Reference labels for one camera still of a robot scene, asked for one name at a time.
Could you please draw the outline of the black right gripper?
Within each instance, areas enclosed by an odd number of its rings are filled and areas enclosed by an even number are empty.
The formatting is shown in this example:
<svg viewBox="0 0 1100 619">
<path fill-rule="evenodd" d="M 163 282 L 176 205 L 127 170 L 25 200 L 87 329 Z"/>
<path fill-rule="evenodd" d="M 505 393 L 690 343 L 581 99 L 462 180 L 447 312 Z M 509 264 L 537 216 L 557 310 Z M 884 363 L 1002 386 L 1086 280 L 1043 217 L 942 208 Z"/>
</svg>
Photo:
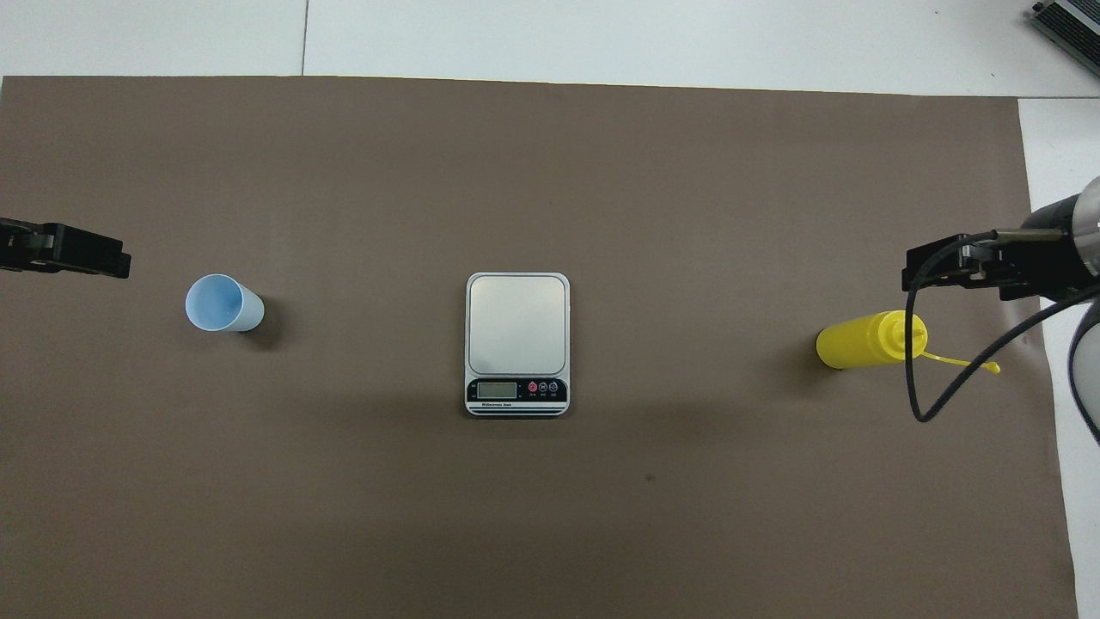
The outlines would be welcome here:
<svg viewBox="0 0 1100 619">
<path fill-rule="evenodd" d="M 1040 297 L 1059 302 L 1087 286 L 1087 267 L 1072 240 L 1072 215 L 1078 195 L 1055 201 L 1032 212 L 1024 220 L 1025 229 L 1058 229 L 1064 236 L 1056 242 L 1028 244 L 1025 272 L 1018 264 L 1018 247 L 1026 242 L 1021 236 L 979 239 L 963 246 L 970 235 L 955 234 L 936 242 L 920 244 L 905 251 L 902 290 L 913 289 L 916 274 L 925 263 L 944 248 L 952 248 L 930 267 L 919 289 L 930 286 L 961 286 L 967 290 L 996 289 L 1001 301 Z"/>
</svg>

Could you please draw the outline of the yellow squeeze bottle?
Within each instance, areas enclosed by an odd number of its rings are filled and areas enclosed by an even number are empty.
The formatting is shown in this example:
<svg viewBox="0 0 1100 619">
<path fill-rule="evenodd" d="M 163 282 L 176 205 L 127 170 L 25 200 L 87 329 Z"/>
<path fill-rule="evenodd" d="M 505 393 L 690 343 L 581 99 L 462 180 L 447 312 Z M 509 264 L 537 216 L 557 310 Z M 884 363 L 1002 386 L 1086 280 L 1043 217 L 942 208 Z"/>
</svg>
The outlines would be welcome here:
<svg viewBox="0 0 1100 619">
<path fill-rule="evenodd" d="M 905 312 L 902 309 L 864 316 L 824 328 L 815 338 L 818 360 L 832 369 L 848 371 L 904 361 L 904 346 L 911 342 L 913 357 L 965 365 L 967 361 L 946 358 L 927 351 L 930 333 L 919 318 L 912 320 L 912 338 L 905 338 Z"/>
</svg>

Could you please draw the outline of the light blue plastic cup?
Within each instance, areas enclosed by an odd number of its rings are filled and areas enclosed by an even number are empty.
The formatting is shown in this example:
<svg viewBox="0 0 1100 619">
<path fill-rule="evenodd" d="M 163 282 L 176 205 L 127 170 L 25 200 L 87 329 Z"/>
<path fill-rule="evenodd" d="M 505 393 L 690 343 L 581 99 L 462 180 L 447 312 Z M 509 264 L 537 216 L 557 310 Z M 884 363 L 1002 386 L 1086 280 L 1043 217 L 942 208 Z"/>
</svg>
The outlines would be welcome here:
<svg viewBox="0 0 1100 619">
<path fill-rule="evenodd" d="M 250 332 L 265 317 L 263 299 L 226 274 L 208 274 L 193 281 L 185 313 L 204 332 Z"/>
</svg>

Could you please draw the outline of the silver digital kitchen scale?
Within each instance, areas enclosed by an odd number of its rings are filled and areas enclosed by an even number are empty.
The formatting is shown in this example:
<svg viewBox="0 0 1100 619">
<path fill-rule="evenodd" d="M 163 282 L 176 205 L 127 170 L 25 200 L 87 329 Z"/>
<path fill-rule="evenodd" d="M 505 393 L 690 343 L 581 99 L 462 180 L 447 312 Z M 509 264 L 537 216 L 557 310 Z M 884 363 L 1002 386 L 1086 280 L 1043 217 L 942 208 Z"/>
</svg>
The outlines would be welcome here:
<svg viewBox="0 0 1100 619">
<path fill-rule="evenodd" d="M 571 283 L 560 272 L 475 272 L 465 286 L 465 411 L 553 419 L 570 410 Z"/>
</svg>

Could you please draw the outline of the grey finned metal device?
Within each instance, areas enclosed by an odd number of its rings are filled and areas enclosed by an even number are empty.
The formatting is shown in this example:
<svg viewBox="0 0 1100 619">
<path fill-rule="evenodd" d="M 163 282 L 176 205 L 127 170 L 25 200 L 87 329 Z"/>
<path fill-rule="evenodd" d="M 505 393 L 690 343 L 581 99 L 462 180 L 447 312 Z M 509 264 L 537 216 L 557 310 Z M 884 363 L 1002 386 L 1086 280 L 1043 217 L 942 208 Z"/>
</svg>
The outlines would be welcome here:
<svg viewBox="0 0 1100 619">
<path fill-rule="evenodd" d="M 1100 78 L 1100 0 L 1035 0 L 1030 23 Z"/>
</svg>

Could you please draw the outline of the brown paper table mat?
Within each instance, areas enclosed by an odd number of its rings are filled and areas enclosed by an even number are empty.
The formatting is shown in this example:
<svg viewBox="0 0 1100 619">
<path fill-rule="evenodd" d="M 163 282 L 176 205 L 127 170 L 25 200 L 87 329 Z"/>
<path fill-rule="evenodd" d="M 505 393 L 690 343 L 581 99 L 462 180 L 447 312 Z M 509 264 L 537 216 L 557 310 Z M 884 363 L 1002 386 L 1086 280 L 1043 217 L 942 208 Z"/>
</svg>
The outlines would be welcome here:
<svg viewBox="0 0 1100 619">
<path fill-rule="evenodd" d="M 0 272 L 0 619 L 1072 619 L 1041 333 L 927 424 L 814 352 L 1028 214 L 1012 98 L 9 76 L 0 215 L 132 274 Z M 465 411 L 475 272 L 565 414 Z"/>
</svg>

